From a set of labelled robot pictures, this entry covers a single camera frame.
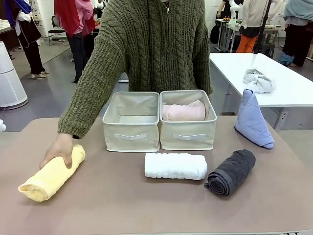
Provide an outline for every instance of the white air purifier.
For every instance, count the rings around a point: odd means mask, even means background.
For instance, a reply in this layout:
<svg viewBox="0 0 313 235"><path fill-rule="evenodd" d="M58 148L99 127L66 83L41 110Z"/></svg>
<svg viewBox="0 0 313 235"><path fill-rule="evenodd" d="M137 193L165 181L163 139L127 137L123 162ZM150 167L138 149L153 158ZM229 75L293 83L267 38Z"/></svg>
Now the white air purifier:
<svg viewBox="0 0 313 235"><path fill-rule="evenodd" d="M28 102L5 45L0 41L0 109L16 109Z"/></svg>

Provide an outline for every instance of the person's arm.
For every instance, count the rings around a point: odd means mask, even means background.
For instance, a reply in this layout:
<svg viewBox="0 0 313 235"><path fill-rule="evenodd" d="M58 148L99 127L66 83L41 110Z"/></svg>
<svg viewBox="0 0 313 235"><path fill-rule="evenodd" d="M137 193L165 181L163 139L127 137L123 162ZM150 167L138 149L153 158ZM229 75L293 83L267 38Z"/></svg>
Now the person's arm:
<svg viewBox="0 0 313 235"><path fill-rule="evenodd" d="M244 0L244 4L243 4L243 22L241 24L244 28L248 27L250 3L251 3L251 0Z"/></svg>
<svg viewBox="0 0 313 235"><path fill-rule="evenodd" d="M68 109L62 114L58 133L82 138L94 123L113 92L119 76L125 71L126 33L107 8L101 19L94 50Z"/></svg>
<svg viewBox="0 0 313 235"><path fill-rule="evenodd" d="M89 20L93 16L93 5L90 1L75 0L76 7L84 10L83 19Z"/></svg>
<svg viewBox="0 0 313 235"><path fill-rule="evenodd" d="M221 11L223 10L225 4L226 4L226 1L227 0L223 0L221 5L220 5L220 8L219 8L219 12L217 13L217 18L221 17Z"/></svg>
<svg viewBox="0 0 313 235"><path fill-rule="evenodd" d="M283 5L283 0L272 0L274 7L268 13L268 20L271 20Z"/></svg>
<svg viewBox="0 0 313 235"><path fill-rule="evenodd" d="M192 63L194 67L194 78L198 89L204 90L210 95L213 90L210 83L210 45L208 29L205 23L204 0L201 1L199 12L199 21L192 52Z"/></svg>
<svg viewBox="0 0 313 235"><path fill-rule="evenodd" d="M9 1L11 13L13 20L19 20L19 21L31 21L31 17L29 14L25 14L22 12L22 10L17 6L17 4L14 1Z"/></svg>

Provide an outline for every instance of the chair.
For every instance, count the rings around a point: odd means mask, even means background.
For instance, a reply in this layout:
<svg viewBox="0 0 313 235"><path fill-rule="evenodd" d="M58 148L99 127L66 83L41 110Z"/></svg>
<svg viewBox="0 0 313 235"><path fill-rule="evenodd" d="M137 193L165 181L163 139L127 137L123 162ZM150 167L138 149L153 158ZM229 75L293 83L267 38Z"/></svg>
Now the chair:
<svg viewBox="0 0 313 235"><path fill-rule="evenodd" d="M51 17L51 21L52 21L52 26L53 26L53 29L52 30L49 30L48 31L48 34L49 34L49 45L51 46L51 45L54 45L54 44L57 44L58 43L58 35L59 35L59 37L60 37L60 39L62 38L62 33L65 33L65 30L63 30L63 29L54 29L55 27L60 27L60 22L55 18L55 16L52 16ZM56 43L53 43L53 44L51 44L51 39L50 39L50 37L52 37L52 36L54 36L55 38L56 38L56 40L57 40L57 42Z"/></svg>

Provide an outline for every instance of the empty storage bin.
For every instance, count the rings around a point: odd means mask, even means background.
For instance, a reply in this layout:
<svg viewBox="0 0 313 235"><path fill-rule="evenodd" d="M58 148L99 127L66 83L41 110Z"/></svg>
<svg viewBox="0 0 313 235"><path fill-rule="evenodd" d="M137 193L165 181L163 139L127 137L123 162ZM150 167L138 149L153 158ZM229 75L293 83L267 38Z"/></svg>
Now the empty storage bin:
<svg viewBox="0 0 313 235"><path fill-rule="evenodd" d="M204 121L164 121L162 105L188 105L194 101L205 105ZM160 142L166 150L211 150L215 137L216 114L202 90L168 91L160 94Z"/></svg>
<svg viewBox="0 0 313 235"><path fill-rule="evenodd" d="M102 119L107 150L157 152L159 104L158 93L115 93Z"/></svg>

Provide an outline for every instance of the green knit sweater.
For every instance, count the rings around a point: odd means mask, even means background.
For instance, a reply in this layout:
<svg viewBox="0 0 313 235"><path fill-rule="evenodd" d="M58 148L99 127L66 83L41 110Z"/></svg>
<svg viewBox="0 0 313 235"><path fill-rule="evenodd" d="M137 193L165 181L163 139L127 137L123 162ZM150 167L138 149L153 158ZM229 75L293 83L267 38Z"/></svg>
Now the green knit sweater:
<svg viewBox="0 0 313 235"><path fill-rule="evenodd" d="M122 72L130 91L212 92L204 0L148 1L149 14L146 0L109 1L59 133L82 138Z"/></svg>

